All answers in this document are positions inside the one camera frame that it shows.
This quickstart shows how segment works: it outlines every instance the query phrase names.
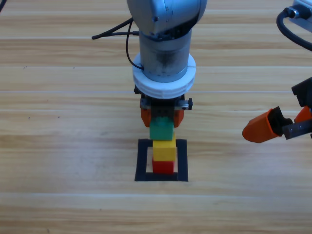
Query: white ring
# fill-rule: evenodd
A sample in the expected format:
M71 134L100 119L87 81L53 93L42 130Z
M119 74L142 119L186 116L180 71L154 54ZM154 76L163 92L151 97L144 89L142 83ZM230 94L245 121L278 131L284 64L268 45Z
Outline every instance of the white ring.
M141 65L140 53L137 54L134 64ZM174 82L160 83L148 79L143 71L133 66L133 80L137 88L144 94L158 99L171 99L187 93L194 84L196 75L196 63L192 55L189 55L186 74Z

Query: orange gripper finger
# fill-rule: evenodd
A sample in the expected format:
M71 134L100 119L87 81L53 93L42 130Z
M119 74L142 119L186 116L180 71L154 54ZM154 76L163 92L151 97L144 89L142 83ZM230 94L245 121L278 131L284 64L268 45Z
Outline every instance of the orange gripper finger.
M270 109L268 112L249 121L243 130L243 137L247 141L262 143L279 136L273 132L268 119L272 110L273 109Z
M295 118L295 123L300 123L306 120L312 119L312 114L310 112L309 107L305 106L301 112Z

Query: wooden table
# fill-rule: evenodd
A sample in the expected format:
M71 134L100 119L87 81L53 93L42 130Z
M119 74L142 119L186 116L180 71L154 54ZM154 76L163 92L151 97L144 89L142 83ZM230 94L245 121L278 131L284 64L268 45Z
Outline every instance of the wooden table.
M312 76L275 19L291 0L211 0L193 30L198 69L177 138L189 180L134 182L149 131L133 93L125 0L8 0L0 15L1 234L311 234L306 135L252 144L248 121ZM306 39L311 34L288 26ZM139 50L130 37L130 55ZM150 157L148 170L151 170Z

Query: green block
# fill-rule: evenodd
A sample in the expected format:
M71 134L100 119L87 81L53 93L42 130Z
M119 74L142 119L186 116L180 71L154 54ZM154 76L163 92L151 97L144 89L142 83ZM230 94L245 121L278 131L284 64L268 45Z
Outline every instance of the green block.
M150 138L152 140L172 140L174 136L174 122L168 117L153 118L150 124Z

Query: metal cylinder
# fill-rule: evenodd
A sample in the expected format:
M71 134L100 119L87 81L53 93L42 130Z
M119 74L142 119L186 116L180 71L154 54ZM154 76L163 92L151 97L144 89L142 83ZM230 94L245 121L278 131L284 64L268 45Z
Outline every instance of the metal cylinder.
M192 31L178 39L155 41L140 33L141 64L144 67L144 75L162 83L182 78L188 67L191 35Z

